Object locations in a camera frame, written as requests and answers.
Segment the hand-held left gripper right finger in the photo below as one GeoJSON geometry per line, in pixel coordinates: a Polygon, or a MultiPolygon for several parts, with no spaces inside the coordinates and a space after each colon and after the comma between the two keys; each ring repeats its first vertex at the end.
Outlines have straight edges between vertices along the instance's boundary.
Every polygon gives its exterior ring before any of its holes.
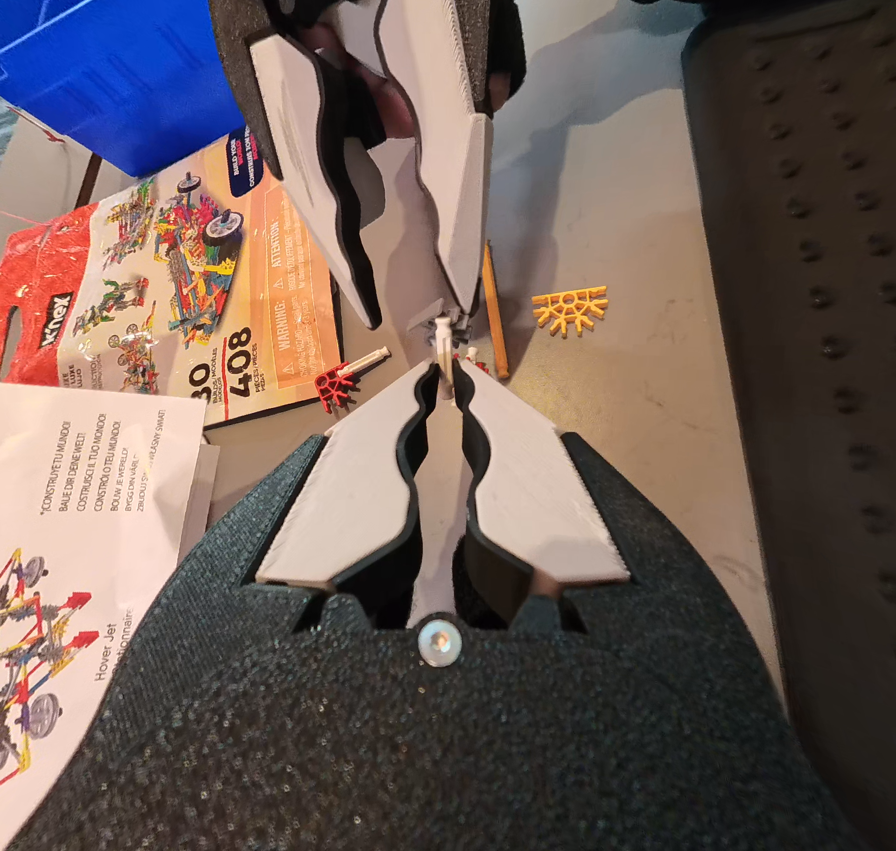
{"type": "Polygon", "coordinates": [[[465,560],[479,594],[547,594],[630,579],[554,423],[468,360],[454,361],[472,473],[465,560]]]}

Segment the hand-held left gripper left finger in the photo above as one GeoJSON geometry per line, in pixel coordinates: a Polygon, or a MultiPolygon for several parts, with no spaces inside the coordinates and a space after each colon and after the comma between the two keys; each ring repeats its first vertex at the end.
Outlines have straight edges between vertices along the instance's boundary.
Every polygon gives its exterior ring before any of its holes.
{"type": "Polygon", "coordinates": [[[264,555],[255,581],[405,590],[420,571],[415,478],[428,453],[439,367],[424,361],[342,417],[264,555]]]}

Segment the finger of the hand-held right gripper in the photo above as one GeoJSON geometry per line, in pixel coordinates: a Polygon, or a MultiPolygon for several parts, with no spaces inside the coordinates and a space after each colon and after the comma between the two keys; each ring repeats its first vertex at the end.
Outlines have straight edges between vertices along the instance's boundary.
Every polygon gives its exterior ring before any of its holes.
{"type": "Polygon", "coordinates": [[[435,254],[457,306],[469,315],[485,248],[492,125],[474,104],[456,2],[381,0],[375,41],[414,119],[435,254]]]}
{"type": "Polygon", "coordinates": [[[343,74],[293,39],[250,46],[280,181],[363,324],[382,324],[375,276],[361,240],[361,204],[345,159],[343,74]]]}

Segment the red connector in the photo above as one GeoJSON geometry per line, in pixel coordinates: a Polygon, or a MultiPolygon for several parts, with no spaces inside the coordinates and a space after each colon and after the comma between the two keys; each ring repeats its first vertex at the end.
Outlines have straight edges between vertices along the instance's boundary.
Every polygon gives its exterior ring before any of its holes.
{"type": "Polygon", "coordinates": [[[315,390],[328,415],[335,415],[338,409],[355,403],[353,395],[357,391],[357,364],[340,364],[320,373],[315,379],[315,390]]]}

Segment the long yellow rod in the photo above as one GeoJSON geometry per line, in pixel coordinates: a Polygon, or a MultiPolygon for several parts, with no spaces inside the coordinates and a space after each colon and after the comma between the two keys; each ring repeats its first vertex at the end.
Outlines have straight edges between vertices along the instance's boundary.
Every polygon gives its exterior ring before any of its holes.
{"type": "Polygon", "coordinates": [[[487,319],[494,350],[496,373],[499,380],[508,380],[510,376],[509,362],[501,318],[497,281],[492,260],[491,245],[487,240],[484,249],[481,285],[487,308],[487,319]]]}

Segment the connector assembly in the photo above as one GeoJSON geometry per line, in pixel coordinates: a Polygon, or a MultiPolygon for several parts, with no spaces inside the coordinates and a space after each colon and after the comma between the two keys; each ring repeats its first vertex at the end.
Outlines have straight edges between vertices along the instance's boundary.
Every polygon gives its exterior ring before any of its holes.
{"type": "Polygon", "coordinates": [[[454,352],[460,345],[468,344],[472,317],[463,312],[459,306],[449,304],[443,297],[436,299],[411,317],[407,325],[406,336],[411,337],[415,334],[420,334],[424,341],[434,350],[434,320],[442,315],[448,315],[452,320],[454,352]]]}

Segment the short white spacer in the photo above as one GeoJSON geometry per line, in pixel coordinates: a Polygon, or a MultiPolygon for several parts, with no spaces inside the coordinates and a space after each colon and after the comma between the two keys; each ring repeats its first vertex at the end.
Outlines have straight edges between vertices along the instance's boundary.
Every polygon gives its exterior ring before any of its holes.
{"type": "Polygon", "coordinates": [[[434,320],[434,351],[440,371],[440,396],[454,399],[454,332],[448,315],[434,320]]]}

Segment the building instruction sheet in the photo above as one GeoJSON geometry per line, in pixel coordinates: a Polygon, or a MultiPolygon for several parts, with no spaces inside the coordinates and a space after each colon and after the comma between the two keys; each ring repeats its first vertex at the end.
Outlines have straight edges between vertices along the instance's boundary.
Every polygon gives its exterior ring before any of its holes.
{"type": "Polygon", "coordinates": [[[2,383],[2,848],[73,757],[173,574],[205,409],[2,383]]]}

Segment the blue plastic bin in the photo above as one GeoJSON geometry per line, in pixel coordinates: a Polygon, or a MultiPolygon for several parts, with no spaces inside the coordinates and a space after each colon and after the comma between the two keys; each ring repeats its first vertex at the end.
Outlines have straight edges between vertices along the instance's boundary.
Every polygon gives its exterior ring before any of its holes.
{"type": "Polygon", "coordinates": [[[1,95],[134,177],[242,128],[208,0],[1,0],[1,95]]]}

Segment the colourful toy packaging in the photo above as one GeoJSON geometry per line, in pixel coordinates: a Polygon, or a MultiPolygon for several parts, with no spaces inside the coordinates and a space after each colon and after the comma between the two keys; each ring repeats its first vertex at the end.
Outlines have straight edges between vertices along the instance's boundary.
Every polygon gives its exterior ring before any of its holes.
{"type": "Polygon", "coordinates": [[[249,128],[2,258],[6,381],[206,402],[207,426],[317,399],[341,363],[325,259],[249,128]]]}

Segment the yellow connector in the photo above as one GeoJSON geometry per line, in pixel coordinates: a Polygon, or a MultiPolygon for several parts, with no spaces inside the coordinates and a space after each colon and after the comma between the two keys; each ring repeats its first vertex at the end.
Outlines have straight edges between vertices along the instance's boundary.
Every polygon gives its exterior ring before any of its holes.
{"type": "Polygon", "coordinates": [[[566,339],[571,330],[581,338],[606,317],[609,307],[606,285],[532,296],[532,314],[537,326],[550,336],[566,339]]]}

